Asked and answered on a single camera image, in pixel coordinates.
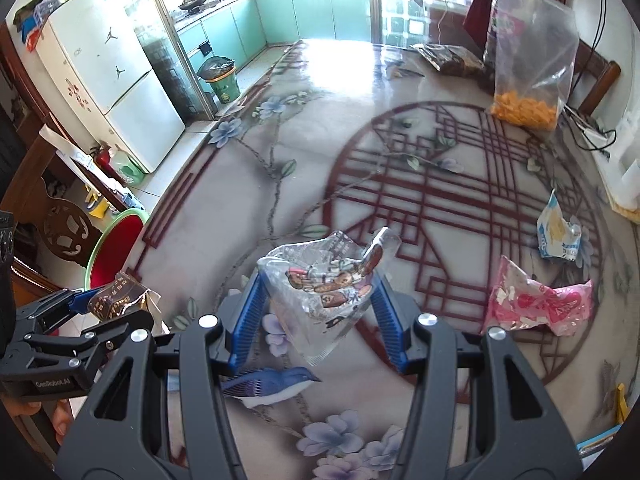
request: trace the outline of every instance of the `teal kitchen cabinet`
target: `teal kitchen cabinet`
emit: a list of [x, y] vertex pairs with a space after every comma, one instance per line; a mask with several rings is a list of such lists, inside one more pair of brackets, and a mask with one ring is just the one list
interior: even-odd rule
[[236, 70], [247, 62], [234, 16], [229, 6], [217, 10], [202, 20], [202, 28], [216, 56], [230, 57], [236, 62]]
[[184, 47], [184, 51], [187, 53], [207, 41], [207, 37], [199, 21], [178, 32], [178, 37]]
[[300, 38], [334, 40], [331, 0], [293, 0]]
[[293, 0], [255, 0], [267, 43], [294, 43], [300, 39]]
[[240, 41], [247, 59], [254, 58], [266, 45], [260, 14], [255, 0], [239, 0], [230, 5]]
[[371, 41], [369, 0], [331, 0], [336, 40]]

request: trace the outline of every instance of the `blue snack wrapper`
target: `blue snack wrapper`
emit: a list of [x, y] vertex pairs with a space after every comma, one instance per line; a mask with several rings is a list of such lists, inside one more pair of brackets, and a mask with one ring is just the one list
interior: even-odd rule
[[581, 237], [580, 226], [571, 224], [562, 218], [562, 211], [554, 189], [549, 197], [549, 202], [538, 217], [540, 256], [573, 261], [578, 255]]

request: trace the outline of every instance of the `wok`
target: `wok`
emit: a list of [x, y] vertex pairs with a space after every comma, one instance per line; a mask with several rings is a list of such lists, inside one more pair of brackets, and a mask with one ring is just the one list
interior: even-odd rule
[[191, 10], [201, 6], [206, 0], [184, 0], [178, 7], [182, 10]]

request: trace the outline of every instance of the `pink snack wrapper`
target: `pink snack wrapper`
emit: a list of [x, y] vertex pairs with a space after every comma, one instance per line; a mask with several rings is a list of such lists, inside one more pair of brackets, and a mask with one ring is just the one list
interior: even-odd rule
[[591, 280], [551, 288], [532, 280], [506, 256], [500, 257], [483, 332], [490, 326], [522, 330], [546, 324], [557, 336], [574, 335], [591, 315]]

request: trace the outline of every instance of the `refrigerator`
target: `refrigerator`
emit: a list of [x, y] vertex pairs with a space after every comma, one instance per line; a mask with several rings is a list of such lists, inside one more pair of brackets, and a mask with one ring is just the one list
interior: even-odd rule
[[98, 141], [154, 171], [184, 131], [116, 0], [69, 0], [42, 27], [38, 56]]

